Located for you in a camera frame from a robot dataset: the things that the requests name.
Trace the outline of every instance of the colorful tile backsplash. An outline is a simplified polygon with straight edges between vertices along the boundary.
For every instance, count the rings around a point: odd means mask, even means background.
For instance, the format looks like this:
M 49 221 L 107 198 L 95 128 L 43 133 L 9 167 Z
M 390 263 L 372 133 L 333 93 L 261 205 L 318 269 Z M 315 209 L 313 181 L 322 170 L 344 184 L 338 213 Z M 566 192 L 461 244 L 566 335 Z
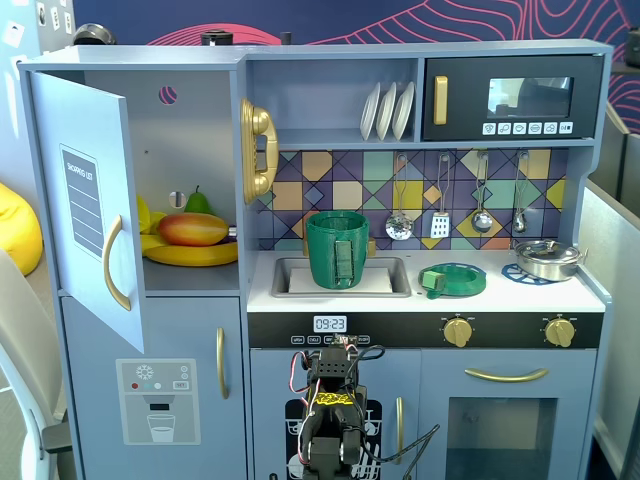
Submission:
M 518 150 L 490 150 L 484 206 L 493 217 L 493 227 L 479 234 L 471 226 L 478 205 L 476 174 L 484 178 L 474 150 L 448 151 L 450 171 L 441 166 L 440 186 L 444 191 L 447 173 L 449 189 L 445 211 L 451 218 L 448 238 L 429 238 L 431 219 L 440 209 L 437 186 L 439 151 L 403 151 L 408 162 L 396 167 L 393 151 L 281 152 L 271 192 L 256 201 L 260 248 L 302 249 L 303 224 L 322 210 L 354 210 L 367 216 L 370 236 L 378 249 L 490 249 L 509 248 L 512 238 L 557 238 L 567 170 L 567 149 L 529 150 L 529 161 L 520 163 L 518 185 L 528 228 L 512 231 L 517 204 L 516 171 Z M 398 208 L 393 188 L 394 174 L 403 182 L 406 174 L 403 210 L 414 220 L 409 240 L 392 240 L 385 222 Z

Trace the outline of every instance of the sink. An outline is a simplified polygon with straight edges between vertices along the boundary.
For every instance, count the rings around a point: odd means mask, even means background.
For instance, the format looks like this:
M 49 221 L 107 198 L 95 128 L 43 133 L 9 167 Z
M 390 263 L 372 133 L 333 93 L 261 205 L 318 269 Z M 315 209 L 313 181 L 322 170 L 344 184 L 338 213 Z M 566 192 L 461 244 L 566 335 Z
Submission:
M 310 273 L 311 267 L 308 258 L 280 258 L 276 260 L 271 295 L 279 298 L 330 298 L 337 296 L 397 298 L 411 295 L 404 262 L 396 257 L 368 258 L 360 284 L 352 289 L 330 290 L 322 288 L 310 280 Z M 290 291 L 292 275 L 297 278 L 295 291 Z

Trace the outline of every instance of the gold telephone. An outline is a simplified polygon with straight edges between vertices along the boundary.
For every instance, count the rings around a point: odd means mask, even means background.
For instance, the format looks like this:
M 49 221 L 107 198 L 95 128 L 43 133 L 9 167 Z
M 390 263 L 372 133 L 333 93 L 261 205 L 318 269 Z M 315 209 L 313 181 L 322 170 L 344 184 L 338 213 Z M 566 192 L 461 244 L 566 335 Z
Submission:
M 267 167 L 258 170 L 256 135 L 267 137 Z M 278 170 L 278 135 L 265 109 L 254 107 L 246 98 L 242 99 L 242 159 L 244 201 L 248 205 L 256 197 L 267 193 L 273 185 Z

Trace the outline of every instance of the oven window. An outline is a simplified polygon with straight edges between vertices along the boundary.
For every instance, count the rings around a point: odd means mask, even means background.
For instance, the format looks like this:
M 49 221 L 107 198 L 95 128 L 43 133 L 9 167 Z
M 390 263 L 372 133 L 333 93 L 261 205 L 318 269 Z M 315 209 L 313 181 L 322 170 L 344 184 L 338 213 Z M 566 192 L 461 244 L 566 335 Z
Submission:
M 568 117 L 571 77 L 492 78 L 488 118 Z
M 546 480 L 556 407 L 554 398 L 450 398 L 446 480 Z

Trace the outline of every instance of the toy kitchen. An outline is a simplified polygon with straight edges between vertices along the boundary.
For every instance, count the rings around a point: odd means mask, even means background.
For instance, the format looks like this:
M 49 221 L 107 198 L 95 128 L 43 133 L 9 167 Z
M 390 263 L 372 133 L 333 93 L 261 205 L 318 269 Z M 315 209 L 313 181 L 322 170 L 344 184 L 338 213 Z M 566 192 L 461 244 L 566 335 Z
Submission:
M 583 480 L 612 303 L 577 239 L 611 53 L 22 63 L 79 478 Z

